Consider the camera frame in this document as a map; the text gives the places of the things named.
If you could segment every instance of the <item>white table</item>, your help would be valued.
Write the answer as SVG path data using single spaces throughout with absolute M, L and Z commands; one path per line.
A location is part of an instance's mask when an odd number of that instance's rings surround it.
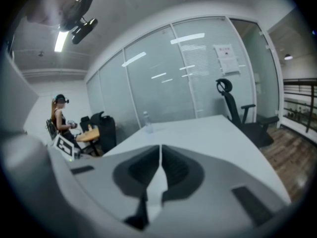
M 104 158 L 148 145 L 166 144 L 185 148 L 237 165 L 272 189 L 286 204 L 291 203 L 282 181 L 270 163 L 247 136 L 224 116 L 154 123 L 153 128 L 152 134 L 147 134 L 145 128 L 140 129 L 105 154 Z M 155 209 L 153 212 L 159 211 L 158 194 L 166 189 L 166 177 L 160 167 L 148 187 L 149 199 L 155 198 L 152 202 L 149 200 Z M 156 214 L 149 212 L 150 220 Z

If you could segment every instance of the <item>plastic bottle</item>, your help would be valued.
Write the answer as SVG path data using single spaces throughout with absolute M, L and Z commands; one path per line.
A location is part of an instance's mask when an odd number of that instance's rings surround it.
M 148 112 L 144 111 L 143 115 L 144 115 L 144 122 L 145 122 L 145 131 L 147 133 L 153 133 L 153 126 L 151 124 L 150 116 Z

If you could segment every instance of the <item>chair seat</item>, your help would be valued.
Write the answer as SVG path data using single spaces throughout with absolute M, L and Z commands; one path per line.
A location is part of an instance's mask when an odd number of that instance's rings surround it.
M 257 146 L 264 147 L 274 142 L 273 138 L 266 132 L 264 138 L 260 138 L 262 127 L 258 123 L 246 123 L 242 125 L 241 131 Z

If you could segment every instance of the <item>chair armrest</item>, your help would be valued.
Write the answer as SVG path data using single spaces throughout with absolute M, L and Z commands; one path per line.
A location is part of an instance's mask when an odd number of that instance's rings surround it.
M 255 104 L 250 104 L 250 105 L 242 106 L 241 108 L 242 109 L 249 109 L 249 108 L 254 108 L 255 106 L 256 106 Z
M 265 118 L 265 119 L 259 121 L 258 123 L 260 125 L 266 125 L 266 124 L 270 124 L 270 123 L 276 123 L 278 121 L 279 121 L 278 117 L 269 117 L 269 118 Z
M 250 105 L 245 105 L 245 106 L 241 107 L 242 109 L 244 109 L 244 114 L 243 114 L 243 118 L 242 118 L 242 124 L 246 123 L 246 119 L 247 119 L 247 116 L 248 116 L 249 108 L 254 108 L 255 106 L 256 105 L 254 105 L 254 104 L 250 104 Z

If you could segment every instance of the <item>woman's arm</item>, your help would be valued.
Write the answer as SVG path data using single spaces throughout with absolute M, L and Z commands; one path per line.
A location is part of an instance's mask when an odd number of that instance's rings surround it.
M 61 124 L 61 110 L 56 110 L 55 117 L 56 117 L 56 127 L 58 130 L 68 130 L 71 128 L 71 125 L 62 125 Z

